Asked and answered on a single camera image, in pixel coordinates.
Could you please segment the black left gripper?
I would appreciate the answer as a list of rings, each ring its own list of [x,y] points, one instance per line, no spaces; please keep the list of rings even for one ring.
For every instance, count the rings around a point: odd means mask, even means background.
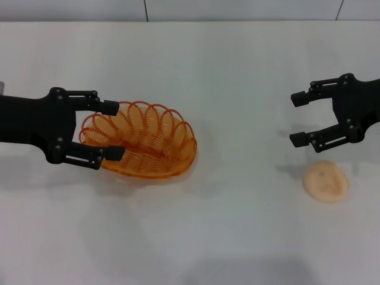
[[[1,142],[28,144],[41,149],[52,164],[71,164],[99,170],[103,160],[121,161],[123,146],[95,147],[72,142],[75,111],[116,116],[119,102],[101,101],[95,90],[52,88],[39,99],[1,96]]]

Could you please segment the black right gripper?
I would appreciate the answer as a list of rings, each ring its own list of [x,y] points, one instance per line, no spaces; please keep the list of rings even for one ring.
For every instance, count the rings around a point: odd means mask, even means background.
[[[379,80],[360,81],[353,74],[312,81],[308,91],[291,95],[295,107],[331,99],[338,124],[314,132],[298,132],[289,138],[296,147],[311,145],[316,153],[364,140],[366,131],[379,122]]]

